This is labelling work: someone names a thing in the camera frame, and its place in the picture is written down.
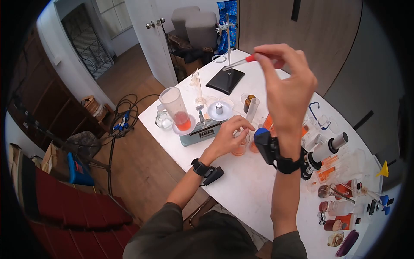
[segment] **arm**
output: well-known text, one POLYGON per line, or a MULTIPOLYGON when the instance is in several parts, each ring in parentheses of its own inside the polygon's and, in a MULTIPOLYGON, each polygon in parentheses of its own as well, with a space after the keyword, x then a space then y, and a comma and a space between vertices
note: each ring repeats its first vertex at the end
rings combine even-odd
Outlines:
MULTIPOLYGON (((302 121, 318 82, 303 51, 296 51, 286 44, 262 45, 254 50, 265 74, 267 107, 278 136, 280 155, 297 161, 301 151, 302 121), (273 65, 268 57, 278 61, 273 65), (285 63, 291 69, 291 77, 281 80, 274 69, 285 63)), ((291 174, 276 173, 270 215, 275 238, 297 231, 300 173, 300 169, 291 174)))
MULTIPOLYGON (((206 166, 210 166, 218 157, 230 153, 238 147, 241 141, 249 134, 249 130, 255 129, 245 118, 241 115, 233 116, 221 125, 213 143, 204 150, 198 161, 206 166), (243 128, 243 132, 237 138, 234 138, 234 131, 240 130, 240 128, 243 128)), ((166 202, 175 203, 181 209, 184 209, 203 179, 204 177, 196 174, 193 167, 191 167, 172 190, 166 202)))

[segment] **white table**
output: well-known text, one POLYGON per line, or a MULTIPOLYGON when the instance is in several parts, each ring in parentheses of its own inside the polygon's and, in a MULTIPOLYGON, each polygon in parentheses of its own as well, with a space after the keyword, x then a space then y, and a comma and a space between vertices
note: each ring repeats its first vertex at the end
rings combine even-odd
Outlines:
MULTIPOLYGON (((243 51, 235 50, 231 53, 231 60, 235 62, 248 55, 248 53, 243 51)), ((204 98, 209 96, 215 96, 217 98, 227 96, 224 93, 205 86, 227 64, 227 61, 224 63, 211 62, 199 70, 204 98)), ((243 71, 246 75, 240 80, 230 95, 235 104, 233 109, 234 114, 243 114, 243 104, 240 100, 242 93, 248 92, 254 94, 261 101, 253 120, 253 125, 257 127, 260 118, 266 117, 268 114, 265 78, 262 69, 258 62, 246 63, 236 67, 236 69, 243 71)), ((281 79, 290 76, 282 70, 277 70, 277 74, 281 79)), ((197 105, 194 102, 196 90, 190 86, 190 82, 190 77, 188 77, 175 87, 181 90, 188 113, 198 119, 198 113, 195 110, 197 105)), ((373 191, 379 191, 380 178, 375 178, 374 174, 380 168, 375 163, 371 152, 356 131, 339 112, 318 94, 313 94, 311 102, 320 103, 320 109, 315 112, 316 114, 325 114, 328 118, 333 116, 341 132, 348 134, 348 148, 350 151, 359 148, 365 152, 367 162, 370 163, 371 168, 369 172, 371 177, 370 187, 373 191)), ((173 131, 164 131, 155 125, 156 107, 159 104, 160 102, 158 100, 155 101, 139 115, 139 119, 181 168, 184 171, 188 171, 191 168, 191 161, 194 158, 200 157, 204 149, 213 141, 213 138, 188 147, 183 147, 179 136, 174 134, 173 131)), ((335 134, 330 130, 325 130, 323 135, 327 138, 335 137, 335 134)), ((273 240, 270 209, 272 188, 276 175, 274 168, 267 165, 259 153, 252 153, 249 150, 241 157, 227 154, 214 161, 212 165, 216 167, 220 166, 225 174, 214 183, 203 187, 203 189, 248 226, 269 240, 273 240)), ((309 258, 333 258, 339 248, 326 245, 327 239, 332 232, 324 231, 323 226, 318 224, 317 213, 321 201, 323 200, 318 198, 316 193, 311 194, 306 190, 306 182, 301 180, 301 197, 296 221, 301 240, 305 245, 309 258)), ((367 226, 367 222, 362 222, 357 225, 356 230, 360 233, 360 236, 349 254, 353 254, 358 247, 367 226)))

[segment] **gray sleeve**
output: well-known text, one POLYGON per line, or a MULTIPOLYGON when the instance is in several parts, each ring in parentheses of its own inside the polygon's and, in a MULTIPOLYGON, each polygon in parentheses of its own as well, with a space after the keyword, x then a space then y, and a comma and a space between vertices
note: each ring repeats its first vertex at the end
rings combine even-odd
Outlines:
POLYGON ((273 239, 272 259, 308 258, 298 231, 293 231, 273 239))
POLYGON ((157 240, 183 230, 183 213, 172 202, 164 204, 138 232, 129 240, 123 258, 137 258, 145 249, 155 245, 157 240))

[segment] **doorknob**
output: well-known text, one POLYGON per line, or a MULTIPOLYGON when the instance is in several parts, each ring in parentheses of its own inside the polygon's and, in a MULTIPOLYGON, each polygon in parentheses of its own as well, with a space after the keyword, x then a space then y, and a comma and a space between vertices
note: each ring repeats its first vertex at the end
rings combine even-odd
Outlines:
POLYGON ((147 24, 145 25, 145 27, 146 27, 147 29, 150 29, 151 27, 154 27, 154 28, 155 28, 155 24, 154 24, 154 22, 153 22, 153 21, 151 21, 151 23, 147 23, 147 24))

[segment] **window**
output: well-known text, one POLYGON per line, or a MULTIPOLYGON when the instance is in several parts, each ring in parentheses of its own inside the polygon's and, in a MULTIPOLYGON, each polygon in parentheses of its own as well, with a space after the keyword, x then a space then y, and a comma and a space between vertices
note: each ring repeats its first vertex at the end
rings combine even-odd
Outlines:
POLYGON ((96 0, 96 3, 112 39, 132 27, 124 0, 96 0))

